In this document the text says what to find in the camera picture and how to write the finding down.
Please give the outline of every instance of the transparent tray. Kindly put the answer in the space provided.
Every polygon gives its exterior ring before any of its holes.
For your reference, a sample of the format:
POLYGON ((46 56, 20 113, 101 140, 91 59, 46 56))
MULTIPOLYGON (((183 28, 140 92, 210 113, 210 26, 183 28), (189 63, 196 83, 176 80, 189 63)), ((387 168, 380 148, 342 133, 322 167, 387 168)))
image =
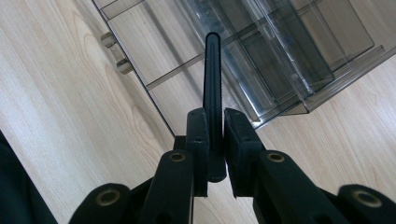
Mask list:
POLYGON ((202 106, 204 42, 221 37, 223 105, 259 128, 308 113, 396 52, 394 0, 93 0, 102 41, 173 134, 202 106))

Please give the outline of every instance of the clear plastic box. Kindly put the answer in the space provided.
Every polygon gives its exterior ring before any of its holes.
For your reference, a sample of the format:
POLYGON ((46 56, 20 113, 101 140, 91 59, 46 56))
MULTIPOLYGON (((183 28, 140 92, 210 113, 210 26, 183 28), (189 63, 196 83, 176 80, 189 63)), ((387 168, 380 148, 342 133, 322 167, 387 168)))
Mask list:
POLYGON ((204 42, 221 37, 223 105, 255 128, 308 113, 396 52, 394 0, 93 0, 173 134, 202 106, 204 42))

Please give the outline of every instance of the wood grain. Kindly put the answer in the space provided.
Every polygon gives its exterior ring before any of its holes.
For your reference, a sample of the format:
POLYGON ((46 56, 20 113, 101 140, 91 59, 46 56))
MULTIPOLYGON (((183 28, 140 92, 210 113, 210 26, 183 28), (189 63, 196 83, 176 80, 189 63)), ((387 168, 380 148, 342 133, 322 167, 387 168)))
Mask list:
MULTIPOLYGON (((173 138, 135 75, 115 71, 91 1, 5 1, 0 28, 0 128, 60 223, 94 188, 154 174, 173 138)), ((258 133, 324 189, 361 183, 396 201, 395 70, 393 57, 312 114, 258 133)), ((256 222, 228 179, 195 200, 194 220, 256 222)))

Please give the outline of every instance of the dark fabric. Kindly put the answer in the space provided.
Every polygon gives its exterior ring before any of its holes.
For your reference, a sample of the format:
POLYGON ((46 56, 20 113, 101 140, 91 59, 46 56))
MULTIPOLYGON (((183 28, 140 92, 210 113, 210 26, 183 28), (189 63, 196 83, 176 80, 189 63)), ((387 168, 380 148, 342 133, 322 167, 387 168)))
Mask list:
POLYGON ((1 132, 0 223, 56 223, 52 213, 1 132))

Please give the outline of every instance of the wooden table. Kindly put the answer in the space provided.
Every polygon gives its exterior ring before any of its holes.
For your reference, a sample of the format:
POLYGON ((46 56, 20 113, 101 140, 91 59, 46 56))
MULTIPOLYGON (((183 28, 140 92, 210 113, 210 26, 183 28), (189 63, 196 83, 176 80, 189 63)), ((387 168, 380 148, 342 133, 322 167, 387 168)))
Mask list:
MULTIPOLYGON (((50 210, 67 222, 94 188, 153 176, 173 137, 134 74, 122 76, 98 37, 90 1, 4 1, 0 128, 50 210)), ((258 130, 320 187, 359 183, 396 201, 396 57, 309 115, 258 130)), ((195 223, 252 223, 229 180, 195 200, 195 223)))

